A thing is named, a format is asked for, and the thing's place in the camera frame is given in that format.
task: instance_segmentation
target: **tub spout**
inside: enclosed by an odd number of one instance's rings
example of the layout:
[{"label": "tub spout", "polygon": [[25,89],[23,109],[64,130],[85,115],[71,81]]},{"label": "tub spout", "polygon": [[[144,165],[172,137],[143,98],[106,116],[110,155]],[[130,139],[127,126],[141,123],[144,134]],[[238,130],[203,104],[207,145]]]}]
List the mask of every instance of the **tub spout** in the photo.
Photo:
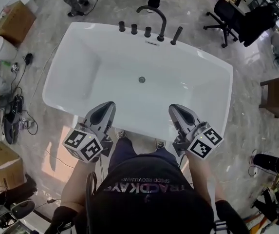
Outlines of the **tub spout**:
[{"label": "tub spout", "polygon": [[141,12],[141,11],[144,10],[144,9],[153,10],[153,11],[155,11],[155,12],[162,18],[162,28],[161,28],[160,35],[158,36],[157,39],[158,39],[158,41],[164,41],[164,32],[165,32],[165,27],[166,27],[166,25],[167,25],[167,19],[166,19],[166,17],[164,16],[164,14],[163,14],[160,10],[158,10],[158,9],[156,9],[156,8],[153,8],[153,7],[150,7],[150,6],[147,6],[147,5],[140,6],[140,7],[136,10],[136,12],[139,13],[139,12]]}]

